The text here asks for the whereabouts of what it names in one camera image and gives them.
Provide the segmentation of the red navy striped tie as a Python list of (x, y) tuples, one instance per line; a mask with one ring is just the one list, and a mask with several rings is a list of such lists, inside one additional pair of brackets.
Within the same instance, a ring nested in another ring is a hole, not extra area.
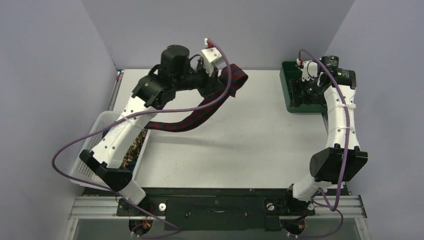
[(235, 63), (230, 64), (231, 84), (228, 92), (223, 96), (222, 91), (206, 96), (190, 115), (178, 122), (150, 121), (145, 128), (170, 133), (191, 131), (204, 124), (229, 97), (235, 97), (237, 91), (246, 83), (249, 76)]

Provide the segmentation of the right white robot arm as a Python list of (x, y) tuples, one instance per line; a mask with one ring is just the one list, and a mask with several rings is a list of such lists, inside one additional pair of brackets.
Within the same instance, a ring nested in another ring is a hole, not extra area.
[(290, 113), (327, 113), (327, 141), (309, 163), (309, 173), (282, 199), (283, 209), (294, 214), (319, 190), (351, 181), (368, 161), (357, 139), (354, 110), (356, 73), (339, 67), (334, 55), (318, 60), (284, 61), (280, 75)]

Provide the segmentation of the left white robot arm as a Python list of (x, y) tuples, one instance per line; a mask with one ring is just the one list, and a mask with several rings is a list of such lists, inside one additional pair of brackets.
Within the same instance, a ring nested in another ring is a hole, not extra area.
[(162, 53), (160, 63), (140, 78), (118, 120), (107, 126), (107, 134), (92, 149), (84, 149), (79, 158), (113, 192), (129, 201), (136, 215), (149, 209), (146, 192), (134, 180), (124, 164), (124, 156), (140, 132), (180, 91), (198, 90), (203, 97), (221, 92), (225, 95), (231, 81), (222, 83), (218, 65), (229, 61), (224, 52), (210, 39), (201, 50), (197, 68), (191, 67), (190, 50), (182, 45), (170, 45)]

